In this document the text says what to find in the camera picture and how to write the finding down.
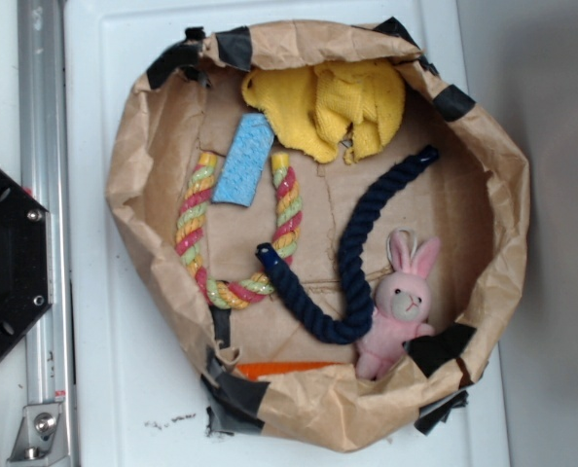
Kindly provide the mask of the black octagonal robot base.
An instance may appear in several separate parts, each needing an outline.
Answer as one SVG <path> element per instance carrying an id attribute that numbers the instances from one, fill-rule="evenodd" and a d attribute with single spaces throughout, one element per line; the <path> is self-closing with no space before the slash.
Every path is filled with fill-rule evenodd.
<path id="1" fill-rule="evenodd" d="M 49 211 L 0 169 L 0 362 L 51 306 Z"/>

